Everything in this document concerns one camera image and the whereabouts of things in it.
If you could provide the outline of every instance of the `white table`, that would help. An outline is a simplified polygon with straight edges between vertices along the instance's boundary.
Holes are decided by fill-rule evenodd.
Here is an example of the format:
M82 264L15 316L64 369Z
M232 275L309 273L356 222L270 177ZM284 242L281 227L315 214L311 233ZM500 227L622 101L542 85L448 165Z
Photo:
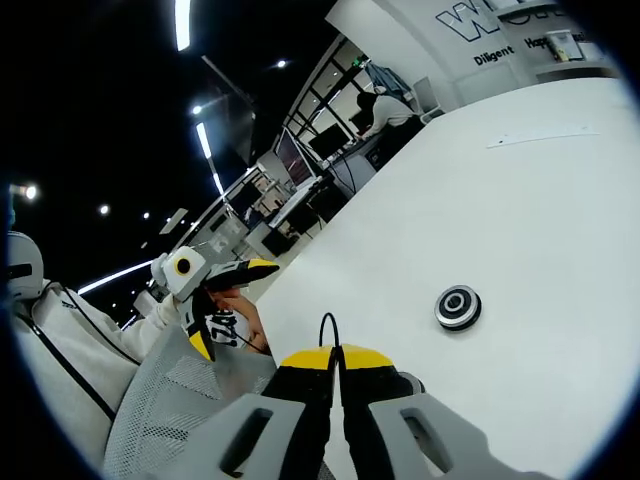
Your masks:
M487 148L536 132L598 133ZM276 361L340 338L379 350L482 429L520 470L576 473L640 371L640 127L612 79L547 83L438 118L260 298ZM445 332L438 295L468 284L480 320ZM332 411L325 461L355 478Z

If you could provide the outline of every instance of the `ceiling light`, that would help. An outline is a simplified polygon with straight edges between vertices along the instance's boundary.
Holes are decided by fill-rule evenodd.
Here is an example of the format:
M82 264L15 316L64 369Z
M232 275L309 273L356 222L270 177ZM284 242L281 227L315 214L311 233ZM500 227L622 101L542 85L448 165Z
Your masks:
M198 138L200 139L200 145L206 158L211 158L211 149L209 148L209 140L207 140L207 132L204 129L204 123L196 125L196 131L198 132Z
M27 190L25 191L25 196L29 200L33 200L34 198L36 198L36 195L38 195L38 189L34 185L27 187Z
M149 260L147 262L141 263L139 265L136 265L134 267L130 267L127 268L126 270L122 270L121 272L117 272L114 273L113 275L109 275L108 277L102 278L100 280L98 280L97 282L93 282L90 283L89 285L82 287L80 290L78 290L78 295L83 295L91 290L93 290L94 288L100 287L101 285L104 285L105 283L109 283L112 280L115 280L118 277L121 277L123 275L127 275L128 273L131 273L135 270L138 270L139 268L143 268L146 267L148 265L151 265L151 262L153 262L153 260Z
M213 181L216 182L216 187L218 187L218 192L220 192L220 196L224 198L224 189L222 188L222 184L220 183L220 177L218 173L213 174Z
M189 35L189 11L191 0L176 0L175 21L176 21L176 47L178 51L184 50L191 43Z

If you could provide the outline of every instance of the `shelf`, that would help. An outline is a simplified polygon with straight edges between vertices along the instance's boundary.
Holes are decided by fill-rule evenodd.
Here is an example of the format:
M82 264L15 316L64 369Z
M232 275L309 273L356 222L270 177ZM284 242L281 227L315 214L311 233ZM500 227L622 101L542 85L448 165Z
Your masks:
M508 18L518 17L523 15L529 15L535 10L542 10L548 8L560 8L554 0L534 0L532 2L520 3L512 7L501 8L493 13L500 20L507 20Z
M536 67L533 69L533 72L536 75L545 75L547 73L556 73L556 72L564 72L567 70L614 70L613 65L611 63L598 60L598 61L585 61L585 60L576 60L574 62L558 62L552 63L550 65L543 65L541 67Z

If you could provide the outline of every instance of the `gray gripper frame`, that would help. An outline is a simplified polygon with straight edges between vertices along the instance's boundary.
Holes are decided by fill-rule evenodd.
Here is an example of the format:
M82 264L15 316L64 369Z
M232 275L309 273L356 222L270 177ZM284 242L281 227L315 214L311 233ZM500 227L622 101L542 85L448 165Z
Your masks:
M393 480L551 479L518 472L494 458L481 430L426 393L371 403L369 409L382 434ZM444 475L429 471L425 455Z

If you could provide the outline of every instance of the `black ceiling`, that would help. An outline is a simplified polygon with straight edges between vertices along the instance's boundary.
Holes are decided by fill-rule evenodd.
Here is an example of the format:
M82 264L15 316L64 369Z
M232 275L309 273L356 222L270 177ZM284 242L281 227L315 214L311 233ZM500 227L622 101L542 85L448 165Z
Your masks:
M192 0L183 52L173 0L18 3L14 18L29 29L14 52L9 180L41 195L16 200L15 229L39 244L46 276L73 288L170 248L217 197L189 114L207 95L200 55L254 102L260 153L336 36L324 21L335 0ZM274 68L281 58L288 66ZM186 223L160 237L179 207ZM125 319L148 278L145 269L87 299Z

